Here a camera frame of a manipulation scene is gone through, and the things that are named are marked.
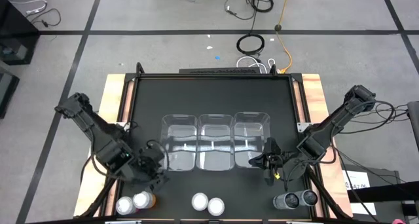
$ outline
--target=white cable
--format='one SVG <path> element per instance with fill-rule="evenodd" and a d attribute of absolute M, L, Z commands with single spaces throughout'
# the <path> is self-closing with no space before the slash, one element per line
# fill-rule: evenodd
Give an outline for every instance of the white cable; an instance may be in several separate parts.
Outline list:
<path fill-rule="evenodd" d="M 25 1 L 25 2 L 11 1 L 11 3 L 17 4 L 17 5 L 25 5 L 25 4 L 39 2 L 39 1 L 42 1 L 44 3 L 44 5 L 39 7 L 39 8 L 26 11 L 26 14 L 36 14 L 38 12 L 41 12 L 46 7 L 46 4 L 48 3 L 47 1 L 45 1 L 45 0 L 33 0 L 33 1 Z"/>
<path fill-rule="evenodd" d="M 241 61 L 241 60 L 243 60 L 243 59 L 245 59 L 245 58 L 249 58 L 249 59 L 251 59 L 251 60 L 253 60 L 255 63 L 254 64 L 251 64 L 250 66 L 248 66 L 248 67 L 253 67 L 253 66 L 255 66 L 255 65 L 257 65 L 257 67 L 263 67 L 264 68 L 264 72 L 265 73 L 268 73 L 268 69 L 266 68 L 266 66 L 264 65 L 264 64 L 262 64 L 262 63 L 259 63 L 256 59 L 254 59 L 253 57 L 251 57 L 251 56 L 243 56 L 243 57 L 241 57 L 240 59 L 238 59 L 237 60 L 237 62 L 236 62 L 236 67 L 238 67 L 238 63 Z M 272 66 L 270 65 L 270 61 L 273 61 L 274 62 L 274 64 L 275 64 L 275 60 L 273 59 L 273 58 L 270 58 L 269 60 L 268 60 L 268 65 L 269 65 L 269 68 L 272 68 Z"/>

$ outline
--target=wooden table frame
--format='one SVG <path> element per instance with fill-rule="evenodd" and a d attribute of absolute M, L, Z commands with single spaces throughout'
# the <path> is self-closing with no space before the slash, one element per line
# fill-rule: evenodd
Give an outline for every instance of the wooden table frame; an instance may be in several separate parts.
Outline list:
<path fill-rule="evenodd" d="M 128 83 L 126 92 L 124 90 L 125 74 L 110 74 L 107 76 L 105 88 L 103 90 L 103 96 L 99 108 L 99 116 L 105 119 L 107 122 L 117 122 L 118 118 L 122 119 L 122 122 L 127 122 L 130 114 L 130 105 L 132 101 L 132 93 L 134 89 L 134 82 Z M 308 107 L 308 115 L 312 123 L 321 122 L 328 115 L 325 97 L 323 94 L 323 88 L 321 86 L 320 77 L 317 74 L 302 74 L 302 85 L 303 88 L 299 88 L 297 81 L 294 81 L 294 91 L 297 100 L 297 108 L 299 112 L 299 118 L 301 122 L 306 122 L 306 115 L 304 115 L 304 104 L 301 98 L 301 91 L 305 93 L 306 105 Z M 324 161 L 330 161 L 333 158 L 333 152 L 331 148 L 328 148 Z M 342 168 L 340 167 L 339 158 L 333 164 L 320 164 L 321 178 L 325 188 L 328 190 L 330 195 L 333 197 L 335 202 L 342 208 L 342 210 L 352 216 L 352 210 L 348 198 L 348 193 L 344 185 L 344 177 Z M 85 168 L 83 181 L 79 191 L 79 197 L 77 199 L 74 216 L 82 214 L 97 197 L 105 184 L 105 177 L 98 174 L 91 162 L 89 162 Z M 113 215 L 113 205 L 115 203 L 115 191 L 117 183 L 115 183 L 109 192 L 107 197 L 106 209 L 102 211 L 104 215 Z M 321 203 L 318 202 L 316 205 L 316 214 L 318 217 L 324 217 Z M 329 209 L 330 217 L 335 217 L 333 212 Z"/>

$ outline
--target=black table surface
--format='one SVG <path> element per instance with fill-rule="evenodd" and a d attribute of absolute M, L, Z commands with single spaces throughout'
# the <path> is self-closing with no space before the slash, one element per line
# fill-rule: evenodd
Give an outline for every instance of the black table surface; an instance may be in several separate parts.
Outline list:
<path fill-rule="evenodd" d="M 299 142 L 297 116 L 290 78 L 275 79 L 141 79 L 134 96 L 131 120 L 138 127 L 130 133 L 133 149 L 148 140 L 160 140 L 161 122 L 165 115 L 184 114 L 198 118 L 203 114 L 263 112 L 270 115 L 270 135 L 284 151 L 295 151 Z M 191 206 L 195 193 L 208 198 L 219 197 L 225 203 L 220 219 L 306 219 L 308 208 L 276 210 L 272 199 L 285 193 L 283 183 L 269 187 L 263 171 L 237 168 L 210 172 L 194 168 L 190 172 L 168 172 L 169 182 L 158 192 L 156 206 L 134 214 L 141 218 L 213 219 L 207 211 Z M 289 191 L 306 189 L 302 178 L 289 183 Z M 122 184 L 119 194 L 133 196 L 141 185 Z"/>

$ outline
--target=metal bracket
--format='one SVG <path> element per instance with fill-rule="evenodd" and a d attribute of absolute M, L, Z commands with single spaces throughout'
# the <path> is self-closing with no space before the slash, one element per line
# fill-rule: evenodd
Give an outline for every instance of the metal bracket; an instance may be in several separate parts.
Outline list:
<path fill-rule="evenodd" d="M 313 125 L 311 122 L 298 122 L 297 129 L 300 133 L 304 132 L 308 126 Z"/>

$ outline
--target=gray floor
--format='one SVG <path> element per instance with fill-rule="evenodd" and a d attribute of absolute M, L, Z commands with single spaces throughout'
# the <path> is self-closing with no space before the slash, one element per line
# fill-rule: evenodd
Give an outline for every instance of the gray floor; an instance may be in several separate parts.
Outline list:
<path fill-rule="evenodd" d="M 55 30 L 83 30 L 94 0 L 48 0 L 62 23 Z M 101 0 L 94 30 L 249 29 L 224 11 L 225 0 Z M 274 10 L 258 13 L 255 29 L 272 29 L 284 0 Z M 416 0 L 392 0 L 405 29 L 419 29 Z M 244 0 L 230 9 L 248 16 Z M 21 11 L 29 8 L 20 5 Z M 51 22 L 54 16 L 48 17 Z M 289 0 L 284 29 L 391 29 L 396 26 L 384 0 Z M 87 40 L 70 94 L 86 93 L 98 109 L 105 78 L 133 72 L 140 61 L 147 73 L 176 73 L 180 68 L 234 67 L 242 55 L 240 35 L 91 35 Z M 275 35 L 265 35 L 260 59 L 274 58 L 278 67 L 288 58 Z M 329 111 L 343 101 L 354 84 L 364 84 L 377 98 L 394 105 L 419 100 L 419 74 L 400 35 L 284 35 L 293 56 L 289 72 L 319 73 Z M 5 119 L 0 121 L 0 204 L 2 223 L 14 223 L 43 148 L 80 36 L 41 36 L 32 63 L 9 70 L 21 81 Z M 419 48 L 419 36 L 411 35 Z M 251 48 L 256 40 L 244 42 Z M 369 117 L 366 121 L 379 121 Z M 345 130 L 359 130 L 349 124 Z M 409 121 L 395 122 L 356 136 L 337 136 L 338 147 L 373 168 L 398 170 L 406 181 L 419 179 L 419 152 Z M 71 218 L 79 191 L 79 175 L 89 141 L 71 121 L 61 120 L 29 214 L 30 221 Z"/>

